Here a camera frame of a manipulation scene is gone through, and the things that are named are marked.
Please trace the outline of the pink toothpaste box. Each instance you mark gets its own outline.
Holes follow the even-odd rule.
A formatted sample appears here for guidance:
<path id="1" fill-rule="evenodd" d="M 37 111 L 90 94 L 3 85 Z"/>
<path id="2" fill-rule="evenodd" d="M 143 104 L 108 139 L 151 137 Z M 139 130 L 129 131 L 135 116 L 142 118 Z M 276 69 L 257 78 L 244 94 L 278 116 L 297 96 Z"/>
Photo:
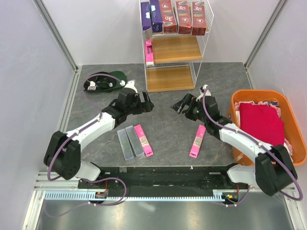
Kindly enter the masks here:
<path id="1" fill-rule="evenodd" d="M 154 66 L 154 51 L 153 51 L 152 41 L 150 39 L 145 40 L 144 48 L 145 48 L 146 67 Z"/>
<path id="2" fill-rule="evenodd" d="M 145 156 L 146 157 L 153 156 L 153 154 L 154 154 L 153 150 L 152 150 L 152 148 L 151 148 L 151 146 L 149 144 L 149 141 L 148 141 L 148 139 L 147 139 L 147 137 L 146 137 L 146 135 L 144 133 L 144 130 L 143 130 L 141 124 L 136 125 L 134 127 L 134 130 L 135 130 L 136 135 L 137 135 L 137 137 L 138 137 L 138 139 L 140 141 L 140 144 L 141 144 L 141 146 L 143 148 Z"/>
<path id="3" fill-rule="evenodd" d="M 201 144 L 203 141 L 203 138 L 205 136 L 205 132 L 206 132 L 206 128 L 203 125 L 199 125 L 195 139 L 193 141 L 189 156 L 192 158 L 197 158 L 199 152 L 200 152 L 200 148 L 201 148 Z"/>

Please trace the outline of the red 3D toothpaste box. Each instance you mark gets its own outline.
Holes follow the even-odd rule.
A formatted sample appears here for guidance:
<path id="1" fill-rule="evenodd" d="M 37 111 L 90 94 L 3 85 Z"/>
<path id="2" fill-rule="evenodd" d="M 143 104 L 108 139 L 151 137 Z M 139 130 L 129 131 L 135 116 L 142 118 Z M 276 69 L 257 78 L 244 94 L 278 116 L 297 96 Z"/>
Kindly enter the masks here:
<path id="1" fill-rule="evenodd" d="M 178 25 L 177 33 L 180 35 L 190 35 L 192 33 L 192 21 L 187 1 L 176 1 L 176 15 Z"/>
<path id="2" fill-rule="evenodd" d="M 204 36 L 207 29 L 204 2 L 193 1 L 191 9 L 192 35 Z"/>

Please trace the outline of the silver R&O toothpaste box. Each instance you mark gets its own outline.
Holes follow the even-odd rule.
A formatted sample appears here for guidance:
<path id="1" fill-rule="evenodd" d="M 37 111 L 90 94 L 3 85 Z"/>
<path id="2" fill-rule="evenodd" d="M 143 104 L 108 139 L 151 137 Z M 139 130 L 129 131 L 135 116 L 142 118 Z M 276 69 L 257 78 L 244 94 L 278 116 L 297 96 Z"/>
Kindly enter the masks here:
<path id="1" fill-rule="evenodd" d="M 159 0 L 150 0 L 151 21 L 153 33 L 161 33 L 163 29 L 163 19 L 161 15 Z"/>

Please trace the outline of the red toothpaste box silver side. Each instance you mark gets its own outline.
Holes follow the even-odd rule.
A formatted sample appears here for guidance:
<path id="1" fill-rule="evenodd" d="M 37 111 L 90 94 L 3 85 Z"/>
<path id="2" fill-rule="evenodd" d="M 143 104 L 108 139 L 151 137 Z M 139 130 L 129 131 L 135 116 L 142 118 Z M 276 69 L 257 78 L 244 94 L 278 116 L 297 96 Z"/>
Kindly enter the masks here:
<path id="1" fill-rule="evenodd" d="M 171 0 L 159 1 L 160 12 L 163 21 L 163 33 L 174 34 L 177 32 L 177 21 Z"/>

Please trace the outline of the purple toothpaste box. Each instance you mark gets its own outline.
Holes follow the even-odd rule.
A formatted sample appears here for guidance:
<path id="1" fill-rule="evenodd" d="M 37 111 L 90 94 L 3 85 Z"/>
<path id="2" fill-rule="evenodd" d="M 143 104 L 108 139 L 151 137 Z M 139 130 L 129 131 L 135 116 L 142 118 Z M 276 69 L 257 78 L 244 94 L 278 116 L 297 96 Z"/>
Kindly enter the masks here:
<path id="1" fill-rule="evenodd" d="M 140 6 L 142 30 L 147 31 L 152 27 L 150 3 L 148 1 L 144 1 L 140 3 Z"/>

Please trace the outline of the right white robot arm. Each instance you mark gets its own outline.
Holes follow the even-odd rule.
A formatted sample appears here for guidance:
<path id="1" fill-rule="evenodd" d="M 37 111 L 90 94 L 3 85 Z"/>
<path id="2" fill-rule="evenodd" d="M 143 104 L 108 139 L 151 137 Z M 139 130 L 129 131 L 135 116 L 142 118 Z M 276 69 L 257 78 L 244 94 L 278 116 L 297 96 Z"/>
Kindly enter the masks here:
<path id="1" fill-rule="evenodd" d="M 222 116 L 213 96 L 195 97 L 186 94 L 171 106 L 186 118 L 203 122 L 207 132 L 247 156 L 254 166 L 235 164 L 220 176 L 224 188 L 236 183 L 256 184 L 265 194 L 272 196 L 290 184 L 297 185 L 297 173 L 283 145 L 273 146 L 241 130 L 235 123 Z"/>

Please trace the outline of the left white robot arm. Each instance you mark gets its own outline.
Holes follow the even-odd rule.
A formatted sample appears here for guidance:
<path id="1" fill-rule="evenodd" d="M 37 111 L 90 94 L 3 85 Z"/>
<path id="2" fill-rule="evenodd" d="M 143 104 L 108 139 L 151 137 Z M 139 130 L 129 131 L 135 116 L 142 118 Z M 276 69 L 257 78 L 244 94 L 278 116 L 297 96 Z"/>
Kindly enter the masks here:
<path id="1" fill-rule="evenodd" d="M 81 161 L 81 152 L 102 134 L 125 122 L 129 115 L 152 111 L 154 104 L 148 92 L 142 91 L 142 94 L 144 101 L 141 101 L 139 93 L 124 89 L 118 98 L 89 122 L 67 133 L 55 132 L 44 157 L 44 164 L 48 167 L 48 180 L 70 180 L 77 177 L 87 180 L 94 188 L 104 186 L 105 176 L 100 174 L 101 169 L 93 163 Z"/>

